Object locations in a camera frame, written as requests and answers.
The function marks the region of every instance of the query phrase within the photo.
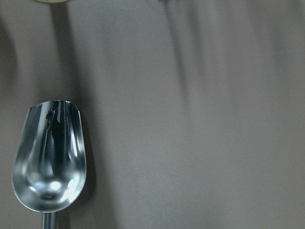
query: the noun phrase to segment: shiny metal surface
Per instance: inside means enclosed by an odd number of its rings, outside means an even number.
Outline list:
[[[86,158],[77,107],[68,101],[48,101],[32,107],[12,172],[17,198],[34,211],[59,211],[77,198],[85,179]]]
[[[42,229],[55,229],[56,213],[49,212],[42,215]]]

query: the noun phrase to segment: ice scoop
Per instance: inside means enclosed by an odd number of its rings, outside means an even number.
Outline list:
[[[86,157],[77,107],[63,100],[29,109],[12,171],[16,197],[43,212],[43,229],[55,228],[55,212],[68,207],[86,180]]]

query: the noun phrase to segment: gray fabric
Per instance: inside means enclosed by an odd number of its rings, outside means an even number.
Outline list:
[[[88,176],[67,229],[300,229],[302,0],[0,2],[0,228],[29,107],[74,102]]]

